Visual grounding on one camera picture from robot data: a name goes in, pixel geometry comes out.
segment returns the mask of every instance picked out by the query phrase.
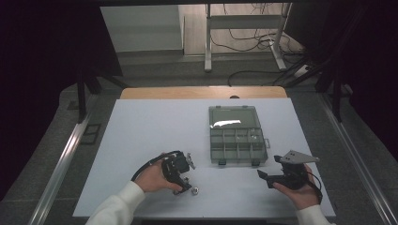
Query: person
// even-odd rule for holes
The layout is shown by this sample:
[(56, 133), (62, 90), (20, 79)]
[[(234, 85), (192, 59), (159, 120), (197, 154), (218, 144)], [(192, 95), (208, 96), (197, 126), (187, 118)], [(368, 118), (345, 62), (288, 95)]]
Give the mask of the person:
[[(285, 194), (298, 209), (300, 225), (330, 225), (323, 215), (314, 190), (308, 185), (298, 190), (291, 190), (281, 184), (274, 183), (275, 189)], [(95, 210), (86, 224), (131, 224), (136, 207), (145, 199), (146, 192), (154, 192), (163, 188), (181, 191), (182, 187), (168, 182), (161, 169), (161, 160), (146, 168), (137, 179), (129, 181), (116, 195), (108, 197)]]

